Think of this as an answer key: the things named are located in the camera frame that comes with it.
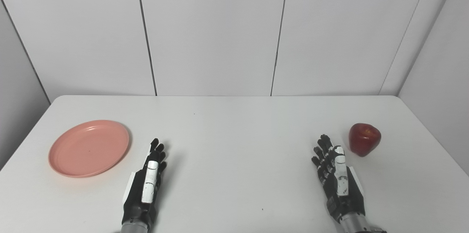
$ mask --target table surface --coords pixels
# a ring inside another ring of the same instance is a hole
[[[68,178],[47,155],[67,129],[110,119],[128,128],[127,155],[105,173]],[[365,158],[351,153],[357,122],[382,132]],[[393,96],[62,96],[0,171],[0,220],[9,233],[117,233],[131,171],[149,143],[167,146],[158,233],[334,233],[310,161],[321,134],[345,145],[368,220],[399,232],[467,232],[469,177]]]

